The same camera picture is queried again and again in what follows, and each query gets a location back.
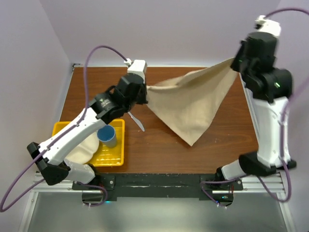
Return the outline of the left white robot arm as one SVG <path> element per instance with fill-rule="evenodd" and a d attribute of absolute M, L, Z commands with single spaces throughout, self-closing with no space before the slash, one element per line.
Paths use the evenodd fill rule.
<path fill-rule="evenodd" d="M 84 139 L 129 112 L 135 104 L 146 104 L 146 81 L 142 73 L 127 73 L 117 85 L 95 96 L 86 108 L 50 139 L 27 146 L 41 175 L 50 186 L 67 179 L 96 189 L 100 178 L 92 165 L 78 164 L 66 156 Z"/>

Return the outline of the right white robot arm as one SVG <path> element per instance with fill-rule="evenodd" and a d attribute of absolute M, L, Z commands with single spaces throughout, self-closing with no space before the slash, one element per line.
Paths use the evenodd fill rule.
<path fill-rule="evenodd" d="M 240 73 L 245 87 L 253 94 L 258 122 L 258 150 L 239 156 L 219 167 L 215 184 L 221 190 L 246 175 L 269 176 L 284 168 L 294 169 L 287 145 L 287 104 L 292 95 L 293 78 L 287 69 L 274 67 L 278 38 L 268 32 L 252 32 L 241 41 L 231 64 Z"/>

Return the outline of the beige cloth napkin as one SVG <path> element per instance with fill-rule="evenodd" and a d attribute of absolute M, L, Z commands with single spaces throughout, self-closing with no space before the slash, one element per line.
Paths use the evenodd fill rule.
<path fill-rule="evenodd" d="M 232 61 L 147 86 L 148 108 L 192 146 L 211 125 L 237 77 Z"/>

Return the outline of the silver table knife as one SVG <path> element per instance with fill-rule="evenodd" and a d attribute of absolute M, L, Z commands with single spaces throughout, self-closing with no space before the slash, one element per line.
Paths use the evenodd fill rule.
<path fill-rule="evenodd" d="M 145 132 L 145 128 L 142 124 L 142 122 L 137 119 L 131 112 L 128 112 L 129 116 L 132 118 L 132 120 L 138 125 L 138 127 L 141 129 L 141 131 Z"/>

